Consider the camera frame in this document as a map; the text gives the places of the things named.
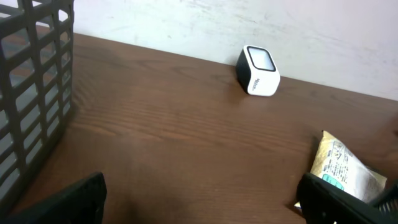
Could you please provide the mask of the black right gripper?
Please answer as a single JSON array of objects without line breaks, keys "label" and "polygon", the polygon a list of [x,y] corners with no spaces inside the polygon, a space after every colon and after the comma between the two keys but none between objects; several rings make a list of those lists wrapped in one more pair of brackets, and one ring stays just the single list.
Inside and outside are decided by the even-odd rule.
[{"label": "black right gripper", "polygon": [[370,205],[383,215],[397,215],[397,182],[379,194]]}]

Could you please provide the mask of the yellow snack bag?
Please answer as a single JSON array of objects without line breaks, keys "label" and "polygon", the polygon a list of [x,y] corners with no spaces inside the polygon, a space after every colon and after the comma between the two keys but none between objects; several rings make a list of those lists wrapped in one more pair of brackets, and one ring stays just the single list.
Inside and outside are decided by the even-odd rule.
[{"label": "yellow snack bag", "polygon": [[327,131],[323,132],[310,173],[366,203],[381,194],[387,182]]}]

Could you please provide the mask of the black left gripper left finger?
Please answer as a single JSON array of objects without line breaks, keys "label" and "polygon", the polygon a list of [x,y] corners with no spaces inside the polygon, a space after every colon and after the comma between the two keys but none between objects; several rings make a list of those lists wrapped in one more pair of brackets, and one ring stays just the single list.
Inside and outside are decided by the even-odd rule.
[{"label": "black left gripper left finger", "polygon": [[33,206],[1,220],[1,223],[102,224],[106,196],[104,175],[94,172]]}]

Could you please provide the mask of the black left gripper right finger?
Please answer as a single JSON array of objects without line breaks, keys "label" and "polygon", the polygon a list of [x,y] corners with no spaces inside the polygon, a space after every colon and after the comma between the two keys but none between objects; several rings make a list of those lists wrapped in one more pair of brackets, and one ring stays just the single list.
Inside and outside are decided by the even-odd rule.
[{"label": "black left gripper right finger", "polygon": [[397,215],[383,215],[371,202],[308,172],[298,183],[296,196],[307,224],[397,224]]}]

